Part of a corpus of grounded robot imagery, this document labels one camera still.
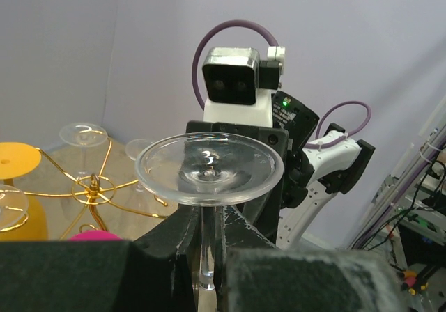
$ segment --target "glass stem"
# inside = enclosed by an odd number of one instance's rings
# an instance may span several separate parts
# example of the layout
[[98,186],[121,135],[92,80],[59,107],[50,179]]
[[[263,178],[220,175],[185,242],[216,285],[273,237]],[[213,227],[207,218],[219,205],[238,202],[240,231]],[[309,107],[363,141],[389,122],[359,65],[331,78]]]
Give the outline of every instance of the glass stem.
[[81,148],[81,169],[79,170],[79,175],[82,176],[86,173],[86,148]]
[[215,257],[215,224],[216,207],[201,208],[201,271],[200,286],[206,290],[213,290],[214,286],[214,257]]

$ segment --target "yellow disc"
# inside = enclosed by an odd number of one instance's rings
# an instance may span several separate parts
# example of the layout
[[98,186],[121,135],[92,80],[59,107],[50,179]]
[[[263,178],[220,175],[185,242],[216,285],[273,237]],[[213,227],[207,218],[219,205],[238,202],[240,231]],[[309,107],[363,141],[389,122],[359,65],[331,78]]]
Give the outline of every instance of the yellow disc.
[[26,143],[0,143],[0,180],[18,178],[40,163],[40,152]]

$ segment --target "champagne coupe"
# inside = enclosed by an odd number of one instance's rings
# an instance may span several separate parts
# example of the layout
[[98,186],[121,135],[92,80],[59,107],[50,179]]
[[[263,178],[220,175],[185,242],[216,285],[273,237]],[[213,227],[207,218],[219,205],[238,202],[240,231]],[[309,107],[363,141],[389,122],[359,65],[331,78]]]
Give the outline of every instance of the champagne coupe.
[[[92,172],[86,167],[86,151],[88,148],[104,143],[108,138],[107,131],[95,124],[72,123],[62,127],[59,136],[64,143],[80,149],[80,167],[75,173],[76,179],[79,180],[85,176],[90,176]],[[82,208],[81,203],[71,198],[62,198],[61,206],[64,216],[69,220],[73,220]]]
[[213,290],[216,215],[224,206],[269,192],[282,178],[281,157],[260,141],[216,132],[173,136],[141,152],[137,177],[152,194],[201,207],[200,286]]

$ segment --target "black foam block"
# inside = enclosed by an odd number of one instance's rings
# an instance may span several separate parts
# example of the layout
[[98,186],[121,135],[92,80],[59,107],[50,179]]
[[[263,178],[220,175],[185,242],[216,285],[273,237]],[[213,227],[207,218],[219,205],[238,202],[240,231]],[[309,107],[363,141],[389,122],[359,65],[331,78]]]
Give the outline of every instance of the black foam block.
[[371,253],[229,249],[228,312],[407,311],[390,267]]
[[133,243],[2,242],[0,311],[147,311],[153,261]]

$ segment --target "wine glass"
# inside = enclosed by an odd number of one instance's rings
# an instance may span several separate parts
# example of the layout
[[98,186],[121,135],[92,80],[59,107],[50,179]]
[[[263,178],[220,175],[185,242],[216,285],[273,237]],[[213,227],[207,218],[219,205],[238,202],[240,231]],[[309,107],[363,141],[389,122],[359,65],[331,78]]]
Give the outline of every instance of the wine glass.
[[28,198],[15,187],[0,185],[0,234],[28,220]]
[[281,157],[260,141],[214,132],[173,136],[146,148],[135,162],[154,195],[201,207],[200,286],[213,290],[216,215],[222,207],[269,192],[282,178]]
[[[134,139],[125,146],[125,154],[133,161],[145,148],[149,147],[153,141],[148,139]],[[125,207],[142,212],[150,212],[150,202],[153,195],[148,193],[140,182],[132,186],[129,199],[125,202]],[[151,226],[149,217],[134,214],[128,211],[121,211],[117,233],[120,237],[129,240],[136,240],[146,234]]]
[[[72,123],[62,127],[59,136],[64,143],[80,149],[80,167],[75,173],[76,179],[79,180],[90,176],[92,172],[86,167],[86,151],[88,148],[96,147],[104,143],[108,138],[107,131],[95,124]],[[71,192],[71,187],[72,184],[66,188],[68,192]],[[73,220],[82,208],[82,204],[72,198],[62,198],[61,206],[63,215],[68,220]]]

